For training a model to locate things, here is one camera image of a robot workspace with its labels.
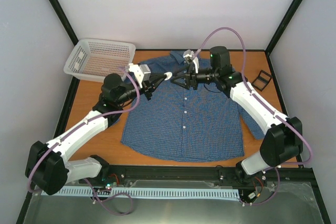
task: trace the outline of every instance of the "white wall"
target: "white wall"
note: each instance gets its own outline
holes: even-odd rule
[[[312,145],[312,167],[332,223],[336,223],[335,39],[336,0],[303,0],[271,54],[289,114],[302,121],[304,137]]]
[[[1,223],[15,223],[26,196],[30,146],[53,137],[72,47],[48,0],[0,0]]]
[[[59,0],[79,38],[111,39],[137,48],[198,48],[229,26],[248,49],[265,49],[292,0]],[[228,31],[206,45],[241,49]]]

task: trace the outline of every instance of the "black small object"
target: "black small object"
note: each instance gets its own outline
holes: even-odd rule
[[[262,73],[263,73],[264,75],[268,76],[269,79],[267,80],[267,79],[265,79],[264,77],[262,77],[262,76],[261,76]],[[261,82],[263,82],[265,85],[262,86],[261,88],[258,87],[257,85],[255,85],[255,82],[258,81],[258,80],[261,81]],[[271,76],[269,73],[267,73],[267,72],[261,70],[261,71],[259,72],[259,75],[257,76],[257,78],[251,83],[251,85],[252,85],[253,87],[255,87],[257,90],[262,91],[262,90],[264,90],[265,87],[271,82],[271,80],[272,80],[272,76]]]
[[[213,69],[231,67],[230,53],[226,47],[217,46],[210,49],[210,65]]]

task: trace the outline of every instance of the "wooden table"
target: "wooden table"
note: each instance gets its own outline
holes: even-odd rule
[[[159,56],[166,56],[168,54],[169,51],[136,51],[133,62],[138,63],[143,60]],[[209,52],[201,52],[200,56],[201,58],[209,58]],[[230,52],[230,59],[236,71],[241,71],[243,64],[243,53],[236,51]],[[270,72],[265,53],[248,52],[245,68],[245,76],[248,78],[248,80],[253,81],[258,76],[261,69]],[[68,120],[67,129],[83,119],[92,109],[92,106],[97,103],[98,96],[101,92],[100,88],[101,83],[80,81]],[[261,92],[261,95],[272,106],[281,111],[273,81],[271,81],[270,84],[263,90],[263,92]],[[209,163],[186,163],[161,160],[137,153],[131,148],[120,143],[127,116],[128,113],[123,113],[120,116],[120,121],[117,124],[91,139],[73,155],[71,160],[84,159],[92,154],[97,154],[110,164],[114,165],[235,166],[236,163],[240,160],[258,151],[262,142],[261,140],[254,139],[246,124],[242,121],[242,119],[240,119],[244,138],[244,157]]]

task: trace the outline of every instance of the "shirt collar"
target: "shirt collar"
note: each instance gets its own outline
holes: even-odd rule
[[[178,62],[178,64],[182,64],[184,62],[183,53],[184,51],[171,51],[170,55]]]

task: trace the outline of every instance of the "shirt sleeve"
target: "shirt sleeve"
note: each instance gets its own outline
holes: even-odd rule
[[[264,139],[265,135],[257,122],[246,112],[246,110],[243,109],[242,106],[240,106],[239,104],[237,104],[237,106],[239,114],[242,115],[244,122],[246,123],[254,138]]]

